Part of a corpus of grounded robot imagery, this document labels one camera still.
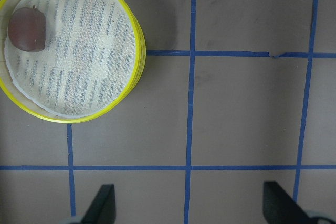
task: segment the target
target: yellow rim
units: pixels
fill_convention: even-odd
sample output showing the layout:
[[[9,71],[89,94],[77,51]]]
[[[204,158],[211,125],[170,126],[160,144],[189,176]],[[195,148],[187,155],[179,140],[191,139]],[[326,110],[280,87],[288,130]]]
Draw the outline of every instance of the yellow rim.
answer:
[[[11,94],[11,92],[7,89],[5,83],[0,78],[0,87],[3,89],[5,94],[17,106],[19,106],[21,109],[28,112],[29,114],[32,114],[32,115],[34,115],[38,118],[41,118],[41,119],[44,119],[44,120],[47,120],[47,121],[57,122],[57,123],[80,123],[80,122],[89,121],[89,120],[100,117],[101,115],[107,113],[113,107],[115,107],[119,102],[121,102],[122,99],[124,99],[126,97],[126,95],[133,89],[135,84],[138,82],[139,78],[137,78],[137,75],[139,74],[139,72],[140,72],[140,75],[141,75],[141,73],[143,71],[143,64],[144,64],[144,61],[145,61],[144,37],[143,37],[142,30],[139,26],[139,23],[136,21],[135,16],[132,14],[132,12],[129,9],[126,2],[124,0],[118,0],[118,1],[122,5],[122,7],[125,9],[125,11],[128,15],[128,18],[131,21],[132,28],[133,28],[133,31],[134,31],[134,36],[135,36],[135,44],[136,44],[137,48],[136,48],[136,51],[135,51],[135,64],[134,64],[134,69],[133,69],[131,78],[130,78],[129,82],[127,83],[126,87],[124,88],[124,90],[121,92],[121,94],[110,105],[108,105],[107,107],[105,107],[101,111],[99,111],[99,112],[97,112],[93,115],[90,115],[90,116],[85,116],[85,117],[76,118],[76,119],[56,119],[56,118],[50,118],[50,117],[44,116],[42,114],[39,114],[39,113],[31,110],[27,106],[23,105],[19,100],[16,99],[16,97],[14,95]],[[0,9],[3,7],[3,5],[6,2],[7,2],[7,0],[0,0]]]

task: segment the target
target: blue tape grid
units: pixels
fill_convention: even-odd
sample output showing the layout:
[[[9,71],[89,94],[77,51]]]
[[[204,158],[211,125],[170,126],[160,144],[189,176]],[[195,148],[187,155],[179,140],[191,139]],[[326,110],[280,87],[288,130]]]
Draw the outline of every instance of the blue tape grid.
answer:
[[[69,193],[71,215],[76,215],[75,199],[75,170],[183,170],[185,171],[185,205],[184,224],[189,222],[189,201],[190,201],[190,181],[192,170],[295,170],[295,184],[293,198],[297,200],[300,183],[301,170],[327,170],[336,169],[336,165],[302,165],[302,152],[305,138],[307,109],[309,100],[309,89],[311,80],[312,62],[314,58],[336,58],[335,53],[314,52],[314,40],[317,23],[318,0],[313,0],[312,24],[309,39],[309,52],[287,52],[275,58],[307,58],[306,84],[303,97],[301,127],[296,165],[238,165],[238,166],[193,166],[192,157],[192,123],[193,123],[193,103],[194,103],[194,75],[196,56],[219,56],[219,57],[269,57],[268,52],[247,52],[247,51],[197,51],[195,50],[196,34],[196,0],[191,0],[191,28],[190,28],[190,50],[148,50],[149,56],[190,56],[189,68],[189,90],[188,90],[188,118],[187,118],[187,148],[185,166],[76,166],[74,165],[74,153],[72,149],[72,125],[67,124],[68,143],[68,165],[67,166],[0,166],[0,170],[63,170],[69,173]]]

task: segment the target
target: grid square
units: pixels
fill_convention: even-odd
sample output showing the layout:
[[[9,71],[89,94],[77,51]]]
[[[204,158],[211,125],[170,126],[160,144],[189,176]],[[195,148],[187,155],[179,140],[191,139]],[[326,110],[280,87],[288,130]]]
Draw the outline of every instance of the grid square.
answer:
[[[183,171],[75,172],[77,214],[83,215],[103,184],[114,184],[116,223],[182,223]]]
[[[336,220],[336,170],[302,170],[298,204],[307,212],[315,212]]]
[[[149,56],[112,111],[73,125],[75,165],[185,165],[189,57]]]
[[[0,171],[0,223],[59,223],[70,216],[63,171]]]
[[[314,59],[302,164],[336,163],[336,59]]]
[[[68,165],[67,130],[16,106],[0,90],[0,165]]]
[[[262,213],[263,182],[277,181],[291,195],[295,172],[194,171],[190,224],[266,223]]]
[[[315,35],[315,52],[336,52],[336,3],[334,0],[319,0]]]
[[[306,62],[196,57],[192,164],[296,164]]]
[[[150,50],[189,50],[190,0],[125,0]]]
[[[307,52],[312,0],[197,0],[197,50]]]

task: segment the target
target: round cloth liner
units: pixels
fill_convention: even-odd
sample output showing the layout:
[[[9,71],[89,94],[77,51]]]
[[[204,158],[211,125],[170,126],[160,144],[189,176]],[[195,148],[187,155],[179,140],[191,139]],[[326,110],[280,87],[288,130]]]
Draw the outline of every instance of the round cloth liner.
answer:
[[[129,82],[135,36],[118,0],[21,0],[46,16],[46,47],[23,52],[5,41],[13,84],[54,115],[79,118],[101,111]]]

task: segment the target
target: plum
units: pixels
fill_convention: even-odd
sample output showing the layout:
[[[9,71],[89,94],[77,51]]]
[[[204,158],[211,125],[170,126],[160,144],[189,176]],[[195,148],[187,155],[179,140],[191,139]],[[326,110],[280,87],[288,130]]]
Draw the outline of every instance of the plum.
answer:
[[[20,8],[9,21],[8,36],[18,49],[40,52],[46,43],[46,17],[35,5],[32,8]]]

